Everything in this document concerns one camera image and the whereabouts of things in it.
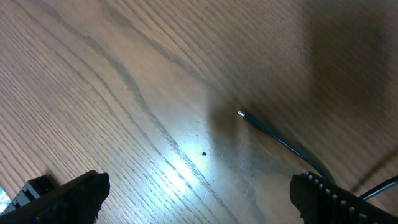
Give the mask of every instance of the wooden table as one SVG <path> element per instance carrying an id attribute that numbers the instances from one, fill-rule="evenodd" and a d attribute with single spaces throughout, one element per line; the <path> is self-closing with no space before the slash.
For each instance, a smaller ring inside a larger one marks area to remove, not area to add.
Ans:
<path id="1" fill-rule="evenodd" d="M 272 121 L 357 195 L 397 175 L 397 11 L 1 1 L 1 187 L 94 169 L 111 178 L 99 223 L 303 223 L 289 183 L 311 167 L 236 112 Z M 397 194 L 370 202 L 398 215 Z"/>

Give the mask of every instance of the black cable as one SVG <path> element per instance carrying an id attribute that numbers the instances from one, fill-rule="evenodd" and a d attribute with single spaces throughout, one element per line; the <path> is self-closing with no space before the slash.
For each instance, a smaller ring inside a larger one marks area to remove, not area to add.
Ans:
<path id="1" fill-rule="evenodd" d="M 366 193 L 359 196 L 359 198 L 362 200 L 367 200 L 367 199 L 372 198 L 372 197 L 378 195 L 379 193 L 387 190 L 388 188 L 394 186 L 395 184 L 398 184 L 398 175 L 373 187 L 371 190 L 368 190 Z"/>
<path id="2" fill-rule="evenodd" d="M 266 126 L 262 122 L 260 122 L 255 117 L 251 116 L 250 114 L 244 114 L 241 111 L 238 111 L 238 114 L 243 117 L 243 120 L 247 121 L 249 124 L 274 138 L 275 140 L 279 141 L 283 144 L 287 149 L 294 152 L 296 155 L 300 156 L 305 162 L 310 164 L 323 178 L 329 180 L 332 183 L 335 183 L 333 177 L 331 176 L 328 169 L 320 162 L 316 161 L 315 157 L 310 157 L 308 153 L 304 153 L 303 150 L 299 150 L 297 147 L 294 147 L 291 143 L 287 142 L 276 130 L 271 129 L 270 127 Z"/>

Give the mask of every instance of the wire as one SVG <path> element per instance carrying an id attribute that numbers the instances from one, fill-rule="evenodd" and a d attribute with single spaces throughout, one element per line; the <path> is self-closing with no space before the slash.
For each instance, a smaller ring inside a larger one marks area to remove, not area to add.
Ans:
<path id="1" fill-rule="evenodd" d="M 317 161 L 317 159 L 313 156 L 310 157 L 308 154 L 303 152 L 303 149 L 300 150 L 297 147 L 294 147 L 291 143 L 287 142 L 276 130 L 271 129 L 270 127 L 266 126 L 262 122 L 260 122 L 258 119 L 255 117 L 251 116 L 250 114 L 244 114 L 242 111 L 238 111 L 238 114 L 243 117 L 243 120 L 247 121 L 249 124 L 263 132 L 264 134 L 267 134 L 274 138 L 276 141 L 279 141 L 281 144 L 283 144 L 287 149 L 291 150 L 294 152 L 296 155 L 298 155 L 300 158 L 302 158 L 305 162 L 310 164 L 323 178 L 329 180 L 333 184 L 335 183 L 335 180 L 333 179 L 332 175 L 328 171 L 328 169 L 320 162 Z"/>
<path id="2" fill-rule="evenodd" d="M 367 199 L 372 198 L 372 197 L 378 195 L 379 193 L 389 189 L 390 187 L 394 186 L 395 184 L 398 184 L 398 175 L 373 187 L 371 190 L 369 190 L 366 193 L 359 196 L 359 198 L 362 200 L 367 200 Z"/>

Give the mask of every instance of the black plastic object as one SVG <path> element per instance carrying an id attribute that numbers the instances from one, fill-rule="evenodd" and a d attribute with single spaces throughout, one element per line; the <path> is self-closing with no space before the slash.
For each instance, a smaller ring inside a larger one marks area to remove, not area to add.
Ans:
<path id="1" fill-rule="evenodd" d="M 1 215 L 0 223 L 92 224 L 109 190 L 109 175 L 92 170 Z"/>
<path id="2" fill-rule="evenodd" d="M 47 176 L 38 177 L 32 179 L 22 187 L 19 193 L 15 196 L 12 202 L 7 206 L 7 208 L 2 212 L 1 215 L 5 215 L 15 209 L 20 208 L 28 204 L 33 200 L 37 200 L 39 197 L 49 193 L 55 189 L 54 184 Z"/>
<path id="3" fill-rule="evenodd" d="M 398 223 L 398 217 L 311 172 L 293 176 L 290 200 L 307 224 Z"/>

